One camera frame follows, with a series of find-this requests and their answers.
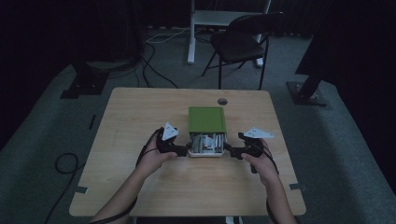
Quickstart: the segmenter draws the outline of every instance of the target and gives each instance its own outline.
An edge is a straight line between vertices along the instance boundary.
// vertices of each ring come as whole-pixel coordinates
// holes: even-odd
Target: chair seat
[[[212,35],[210,43],[214,49],[217,49],[224,33]],[[240,33],[227,34],[219,48],[217,54],[226,63],[241,63],[261,58],[265,49],[251,35]]]

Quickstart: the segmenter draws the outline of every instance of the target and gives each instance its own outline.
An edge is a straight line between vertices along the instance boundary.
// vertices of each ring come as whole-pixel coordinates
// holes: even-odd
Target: forearm
[[[266,191],[268,204],[276,221],[280,224],[297,223],[290,210],[288,198],[280,179],[275,179],[268,183]]]
[[[119,190],[113,197],[105,204],[105,206],[93,217],[93,221],[101,220],[108,217],[113,217],[125,211],[132,202],[136,199],[137,194],[142,189],[145,182],[145,177],[139,174],[138,170],[134,170]],[[111,223],[126,223],[128,215],[119,218]]]

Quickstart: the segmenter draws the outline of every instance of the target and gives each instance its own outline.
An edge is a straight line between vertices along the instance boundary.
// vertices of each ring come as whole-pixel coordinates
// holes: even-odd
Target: wooden table
[[[70,206],[73,216],[93,216],[117,191],[134,169],[136,159],[151,134],[169,121],[179,130],[177,145],[188,142],[189,106],[224,105],[228,143],[242,147],[238,132],[252,127],[275,135],[267,143],[294,215],[305,205],[279,127],[271,97],[266,91],[173,90],[116,88],[92,145]],[[265,216],[265,188],[249,163],[230,157],[176,158],[150,176],[139,193],[131,215],[136,217]]]

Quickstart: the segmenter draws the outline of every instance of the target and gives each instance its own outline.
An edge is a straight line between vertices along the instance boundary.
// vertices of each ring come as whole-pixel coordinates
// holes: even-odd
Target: person's right hand
[[[261,140],[262,144],[264,145],[265,152],[272,156],[271,152],[267,149],[268,144],[264,141],[264,139]],[[256,168],[257,173],[260,175],[260,181],[264,184],[264,186],[267,187],[269,183],[279,180],[279,176],[274,164],[264,153],[262,153],[259,158],[250,156],[247,153],[242,153],[241,156]]]

